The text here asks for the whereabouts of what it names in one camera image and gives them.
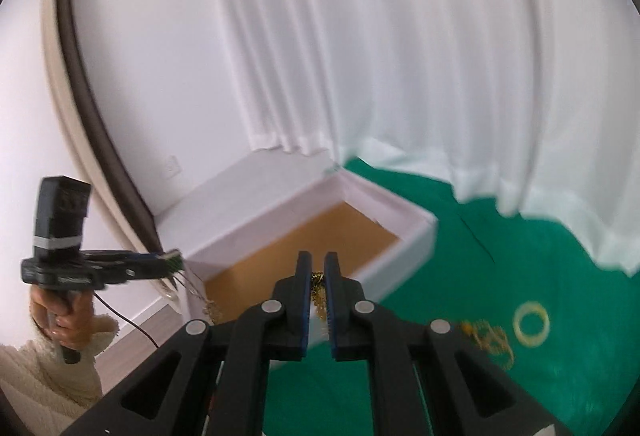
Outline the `cream knit sleeve forearm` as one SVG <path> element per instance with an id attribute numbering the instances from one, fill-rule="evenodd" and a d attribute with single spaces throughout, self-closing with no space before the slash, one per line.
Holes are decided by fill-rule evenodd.
<path id="1" fill-rule="evenodd" d="M 22 347 L 1 347 L 1 433 L 59 435 L 103 396 L 96 356 L 118 333 L 117 322 L 100 315 L 98 332 L 80 352 L 79 364 L 64 364 L 42 333 Z"/>

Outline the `person's left hand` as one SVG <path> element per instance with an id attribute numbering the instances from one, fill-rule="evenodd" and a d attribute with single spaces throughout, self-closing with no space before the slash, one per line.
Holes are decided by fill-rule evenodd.
<path id="1" fill-rule="evenodd" d="M 90 292 L 73 295 L 70 301 L 51 291 L 32 286 L 29 293 L 32 321 L 47 338 L 62 346 L 82 350 L 93 337 L 93 299 Z"/>

